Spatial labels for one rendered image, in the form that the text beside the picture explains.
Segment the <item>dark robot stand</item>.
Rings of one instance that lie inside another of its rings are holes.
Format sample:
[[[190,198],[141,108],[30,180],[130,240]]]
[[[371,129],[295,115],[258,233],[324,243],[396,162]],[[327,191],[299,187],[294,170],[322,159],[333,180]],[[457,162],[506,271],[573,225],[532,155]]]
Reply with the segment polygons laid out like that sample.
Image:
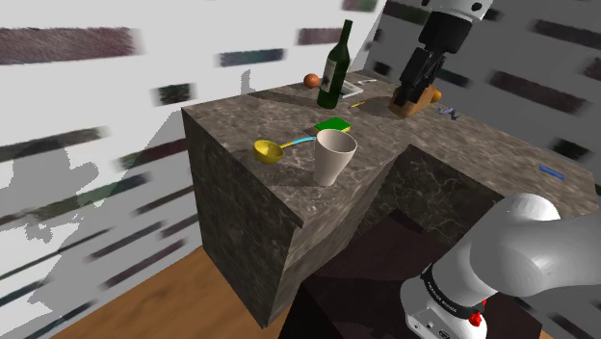
[[[393,211],[302,283],[277,339],[420,339],[400,289],[448,250]]]

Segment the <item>beige cup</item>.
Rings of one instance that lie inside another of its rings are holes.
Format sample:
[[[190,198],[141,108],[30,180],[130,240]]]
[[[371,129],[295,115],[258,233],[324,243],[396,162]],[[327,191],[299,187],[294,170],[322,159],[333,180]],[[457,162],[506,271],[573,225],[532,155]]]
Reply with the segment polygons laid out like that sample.
[[[320,186],[331,186],[356,149],[357,141],[350,134],[334,129],[320,131],[314,148],[314,181]]]

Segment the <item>green and yellow sponge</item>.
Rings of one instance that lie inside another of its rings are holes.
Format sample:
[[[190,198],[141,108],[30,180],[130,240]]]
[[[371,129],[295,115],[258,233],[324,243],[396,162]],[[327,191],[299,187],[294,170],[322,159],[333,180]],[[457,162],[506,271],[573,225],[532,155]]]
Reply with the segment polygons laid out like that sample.
[[[323,130],[338,130],[341,132],[348,132],[351,129],[351,125],[340,117],[333,117],[323,122],[320,122],[314,126],[314,130],[319,133]]]

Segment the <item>white flat tray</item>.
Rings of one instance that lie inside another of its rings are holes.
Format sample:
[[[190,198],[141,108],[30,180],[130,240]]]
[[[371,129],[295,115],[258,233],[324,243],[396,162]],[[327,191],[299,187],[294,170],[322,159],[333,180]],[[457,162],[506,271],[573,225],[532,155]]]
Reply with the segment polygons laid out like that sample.
[[[340,98],[341,99],[349,98],[351,96],[360,94],[362,92],[364,92],[364,90],[362,88],[360,88],[359,86],[357,86],[349,81],[344,81],[341,91],[340,91]]]

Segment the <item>brown wooden block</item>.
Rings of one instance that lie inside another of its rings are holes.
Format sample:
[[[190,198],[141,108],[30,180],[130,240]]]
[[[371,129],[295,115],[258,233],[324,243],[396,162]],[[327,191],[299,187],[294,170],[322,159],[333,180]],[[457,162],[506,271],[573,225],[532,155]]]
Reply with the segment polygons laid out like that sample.
[[[433,103],[433,99],[437,93],[437,90],[434,85],[429,85],[421,94],[417,103],[412,103],[411,101],[407,101],[403,106],[399,106],[394,103],[395,99],[399,96],[399,92],[401,91],[400,87],[397,87],[393,91],[393,95],[388,103],[387,109],[392,112],[394,115],[398,117],[411,117],[421,110],[428,107],[431,103]]]

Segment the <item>blue pen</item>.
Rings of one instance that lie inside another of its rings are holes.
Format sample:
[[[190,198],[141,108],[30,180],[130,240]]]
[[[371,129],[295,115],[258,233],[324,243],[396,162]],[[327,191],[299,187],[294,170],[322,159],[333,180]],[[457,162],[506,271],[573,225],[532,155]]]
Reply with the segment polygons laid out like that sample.
[[[539,168],[541,171],[545,172],[545,173],[548,173],[548,174],[550,174],[550,175],[552,175],[552,176],[554,176],[554,177],[557,177],[557,178],[558,178],[558,179],[560,179],[561,181],[564,181],[564,180],[565,180],[564,174],[562,174],[562,173],[560,173],[560,172],[558,172],[558,171],[556,171],[556,170],[554,170],[554,169],[550,169],[550,168],[548,168],[548,167],[546,167],[546,166],[544,166],[544,165],[542,165],[542,164],[540,164],[540,165],[538,166],[538,168]]]

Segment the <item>dark green wine bottle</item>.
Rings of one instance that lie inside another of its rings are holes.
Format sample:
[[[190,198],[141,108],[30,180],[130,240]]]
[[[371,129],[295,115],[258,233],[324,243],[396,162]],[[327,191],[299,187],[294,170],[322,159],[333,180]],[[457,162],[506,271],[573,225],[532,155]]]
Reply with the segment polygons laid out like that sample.
[[[346,19],[339,41],[328,53],[317,99],[318,105],[322,108],[334,109],[339,100],[343,82],[351,63],[348,40],[352,26],[353,22]]]

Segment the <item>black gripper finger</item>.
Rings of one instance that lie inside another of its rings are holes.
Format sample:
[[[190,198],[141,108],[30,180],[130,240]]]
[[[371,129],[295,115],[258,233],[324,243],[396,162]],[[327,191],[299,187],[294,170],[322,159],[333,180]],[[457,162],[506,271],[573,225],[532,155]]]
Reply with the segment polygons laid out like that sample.
[[[433,80],[436,78],[439,70],[446,62],[446,55],[441,52],[428,52],[428,57],[426,59],[422,77],[420,80],[420,93],[423,94],[424,91],[433,83]]]
[[[426,88],[425,77],[431,68],[432,52],[417,47],[412,53],[400,77],[398,104],[417,103]]]

